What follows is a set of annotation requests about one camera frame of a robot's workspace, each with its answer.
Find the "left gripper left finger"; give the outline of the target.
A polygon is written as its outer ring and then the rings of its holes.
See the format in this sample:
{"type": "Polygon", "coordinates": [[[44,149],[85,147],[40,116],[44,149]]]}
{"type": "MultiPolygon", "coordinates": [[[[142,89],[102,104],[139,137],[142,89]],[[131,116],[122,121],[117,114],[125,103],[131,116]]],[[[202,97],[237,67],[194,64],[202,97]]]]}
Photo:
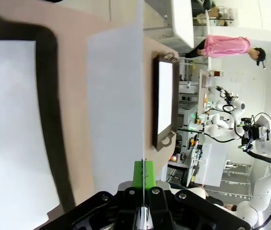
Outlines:
{"type": "Polygon", "coordinates": [[[119,184],[112,195],[101,191],[42,230],[139,230],[144,226],[144,162],[135,161],[131,181],[119,184]]]}

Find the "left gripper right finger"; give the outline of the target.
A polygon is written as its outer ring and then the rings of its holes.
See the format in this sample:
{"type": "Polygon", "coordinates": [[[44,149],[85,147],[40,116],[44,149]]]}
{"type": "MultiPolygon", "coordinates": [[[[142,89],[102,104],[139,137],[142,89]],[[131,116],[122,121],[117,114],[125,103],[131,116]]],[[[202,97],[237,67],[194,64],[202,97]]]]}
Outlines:
{"type": "Polygon", "coordinates": [[[155,230],[249,230],[250,224],[190,190],[173,194],[155,180],[154,163],[145,161],[146,201],[155,230]]]}

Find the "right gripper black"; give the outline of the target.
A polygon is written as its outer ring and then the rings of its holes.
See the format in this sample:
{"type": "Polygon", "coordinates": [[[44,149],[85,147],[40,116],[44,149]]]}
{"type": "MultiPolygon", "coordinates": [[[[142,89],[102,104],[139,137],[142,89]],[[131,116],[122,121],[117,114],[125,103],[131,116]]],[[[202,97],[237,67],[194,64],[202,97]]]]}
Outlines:
{"type": "Polygon", "coordinates": [[[244,129],[244,140],[241,140],[241,144],[238,146],[239,149],[246,150],[248,145],[255,140],[260,139],[260,125],[248,124],[248,121],[241,121],[238,127],[244,129]]]}

